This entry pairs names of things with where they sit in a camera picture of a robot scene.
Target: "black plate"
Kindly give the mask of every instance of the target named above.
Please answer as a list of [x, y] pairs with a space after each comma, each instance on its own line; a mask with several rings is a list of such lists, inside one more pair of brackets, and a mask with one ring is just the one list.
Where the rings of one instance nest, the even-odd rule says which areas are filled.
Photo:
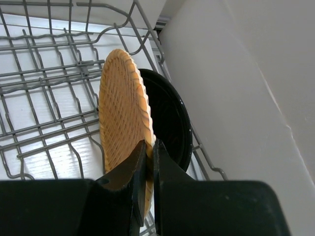
[[149, 97], [153, 131], [170, 157], [186, 171], [191, 159], [192, 134], [185, 105], [171, 83], [160, 74], [139, 69]]

